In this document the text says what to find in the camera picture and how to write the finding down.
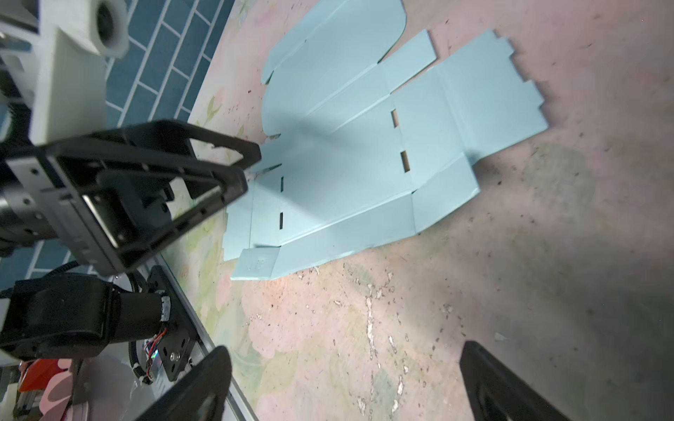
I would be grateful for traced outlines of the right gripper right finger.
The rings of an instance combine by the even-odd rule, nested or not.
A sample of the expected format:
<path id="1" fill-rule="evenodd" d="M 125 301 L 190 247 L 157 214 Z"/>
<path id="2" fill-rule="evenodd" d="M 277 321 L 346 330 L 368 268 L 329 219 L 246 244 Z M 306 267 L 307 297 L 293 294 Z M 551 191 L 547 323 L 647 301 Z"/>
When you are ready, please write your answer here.
<path id="1" fill-rule="evenodd" d="M 568 421 L 478 342 L 464 343 L 459 365 L 475 420 Z"/>

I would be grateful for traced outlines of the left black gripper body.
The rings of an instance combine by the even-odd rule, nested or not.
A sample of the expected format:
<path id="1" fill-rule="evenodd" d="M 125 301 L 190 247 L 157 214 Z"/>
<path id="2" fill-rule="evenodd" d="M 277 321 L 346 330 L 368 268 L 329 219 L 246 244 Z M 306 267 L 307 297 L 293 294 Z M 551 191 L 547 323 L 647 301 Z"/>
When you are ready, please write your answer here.
<path id="1" fill-rule="evenodd" d="M 60 240 L 100 275 L 131 271 L 173 239 L 172 154 L 107 141 L 1 154 L 1 254 Z"/>

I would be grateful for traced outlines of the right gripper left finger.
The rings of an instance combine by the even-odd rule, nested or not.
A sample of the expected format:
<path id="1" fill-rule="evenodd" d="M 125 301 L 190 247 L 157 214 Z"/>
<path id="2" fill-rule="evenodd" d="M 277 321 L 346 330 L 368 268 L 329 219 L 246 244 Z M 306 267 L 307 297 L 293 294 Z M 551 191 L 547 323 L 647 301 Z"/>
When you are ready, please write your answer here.
<path id="1" fill-rule="evenodd" d="M 137 420 L 221 420 L 232 370 L 228 350 L 223 346 L 215 347 Z"/>

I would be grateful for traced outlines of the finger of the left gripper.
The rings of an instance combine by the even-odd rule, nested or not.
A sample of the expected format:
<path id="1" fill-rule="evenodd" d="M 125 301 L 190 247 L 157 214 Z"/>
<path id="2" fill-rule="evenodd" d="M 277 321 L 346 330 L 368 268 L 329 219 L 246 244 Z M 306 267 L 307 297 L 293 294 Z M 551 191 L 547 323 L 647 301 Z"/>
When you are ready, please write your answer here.
<path id="1" fill-rule="evenodd" d="M 174 215 L 170 184 L 181 180 L 198 199 Z M 96 176 L 94 268 L 117 275 L 138 268 L 247 193 L 241 168 L 107 168 Z"/>
<path id="2" fill-rule="evenodd" d="M 201 161 L 192 142 L 232 150 L 230 165 Z M 261 161 L 251 141 L 175 119 L 125 126 L 60 140 L 47 146 L 47 173 L 56 182 L 243 182 L 244 171 Z"/>

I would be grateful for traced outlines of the light blue paper box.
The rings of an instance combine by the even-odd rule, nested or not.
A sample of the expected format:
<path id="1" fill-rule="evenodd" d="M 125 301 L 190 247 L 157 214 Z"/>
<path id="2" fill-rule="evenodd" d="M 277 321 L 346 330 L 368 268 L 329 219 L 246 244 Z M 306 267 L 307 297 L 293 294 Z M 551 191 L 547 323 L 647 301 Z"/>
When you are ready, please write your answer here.
<path id="1" fill-rule="evenodd" d="M 235 281 L 268 281 L 411 237 L 479 193 L 474 164 L 544 132 L 543 98 L 486 31 L 439 61 L 398 43 L 400 1 L 321 1 L 263 67 L 267 141 L 227 207 Z"/>

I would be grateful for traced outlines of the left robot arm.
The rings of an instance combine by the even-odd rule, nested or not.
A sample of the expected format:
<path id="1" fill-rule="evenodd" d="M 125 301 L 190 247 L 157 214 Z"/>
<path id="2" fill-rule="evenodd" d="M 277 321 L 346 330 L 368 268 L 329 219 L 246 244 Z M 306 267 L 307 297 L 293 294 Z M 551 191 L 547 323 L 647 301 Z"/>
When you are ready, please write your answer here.
<path id="1" fill-rule="evenodd" d="M 1 144 L 2 256 L 58 239 L 95 274 L 16 282 L 1 313 L 1 349 L 22 361 L 83 359 L 154 336 L 170 306 L 110 277 L 244 196 L 245 172 L 261 157 L 254 142 L 175 119 L 43 146 L 11 134 Z"/>

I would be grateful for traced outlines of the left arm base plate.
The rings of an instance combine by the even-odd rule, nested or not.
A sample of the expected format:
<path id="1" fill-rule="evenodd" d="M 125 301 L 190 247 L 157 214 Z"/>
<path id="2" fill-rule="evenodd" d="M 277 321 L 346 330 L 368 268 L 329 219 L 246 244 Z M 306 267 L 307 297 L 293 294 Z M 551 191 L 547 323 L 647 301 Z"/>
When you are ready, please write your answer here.
<path id="1" fill-rule="evenodd" d="M 168 380 L 175 382 L 188 366 L 193 348 L 198 344 L 198 331 L 190 314 L 190 306 L 170 272 L 160 265 L 149 270 L 148 283 L 170 304 L 168 320 L 163 323 L 163 337 L 157 350 Z"/>

